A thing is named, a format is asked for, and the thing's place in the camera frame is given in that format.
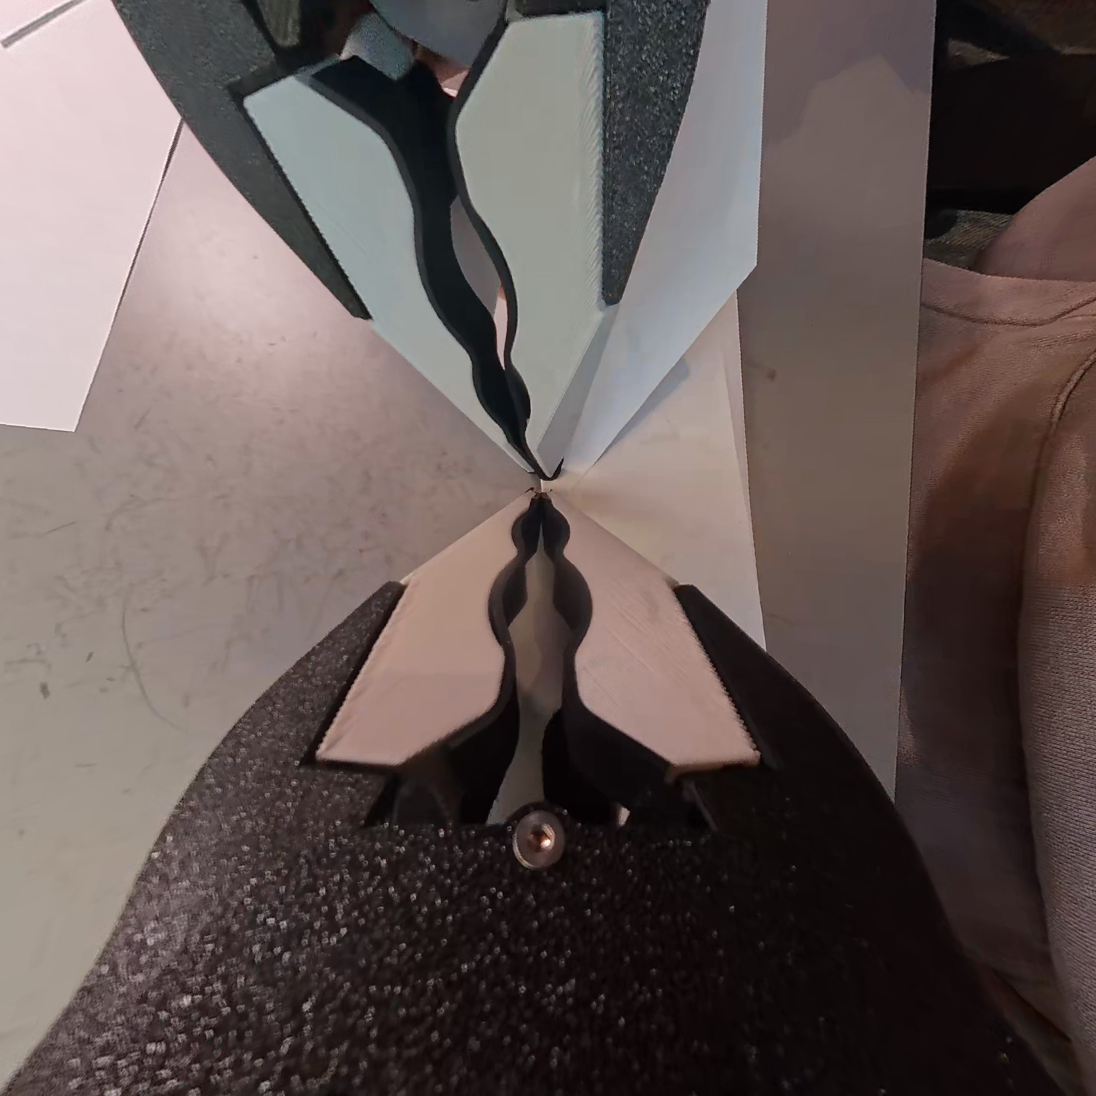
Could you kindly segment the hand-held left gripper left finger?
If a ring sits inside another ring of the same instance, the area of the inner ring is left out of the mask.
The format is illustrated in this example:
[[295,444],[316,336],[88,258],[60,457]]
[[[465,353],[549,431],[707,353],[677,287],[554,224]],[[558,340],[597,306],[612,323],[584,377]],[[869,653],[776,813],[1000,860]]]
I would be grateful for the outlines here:
[[521,496],[401,582],[314,746],[316,765],[388,779],[375,819],[489,819],[519,742],[511,625],[541,511]]

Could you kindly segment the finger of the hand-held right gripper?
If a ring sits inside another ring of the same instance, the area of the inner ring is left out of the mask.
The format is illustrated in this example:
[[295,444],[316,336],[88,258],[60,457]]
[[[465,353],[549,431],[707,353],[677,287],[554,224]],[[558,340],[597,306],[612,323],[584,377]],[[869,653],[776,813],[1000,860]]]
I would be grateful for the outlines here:
[[522,272],[517,112],[474,69],[457,97],[418,66],[351,58],[245,97],[254,129],[377,334],[537,476],[517,362]]
[[603,12],[508,19],[483,43],[452,123],[463,196],[500,267],[504,362],[543,474],[569,461],[606,353]]

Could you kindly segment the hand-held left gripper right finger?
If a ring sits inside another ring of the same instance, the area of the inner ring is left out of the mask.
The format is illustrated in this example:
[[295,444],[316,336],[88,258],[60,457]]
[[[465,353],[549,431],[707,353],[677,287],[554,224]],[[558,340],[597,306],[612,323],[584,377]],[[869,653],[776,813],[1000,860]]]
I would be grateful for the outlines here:
[[683,781],[763,753],[679,586],[569,502],[545,494],[552,606],[569,638],[541,765],[547,800],[586,824],[686,819]]

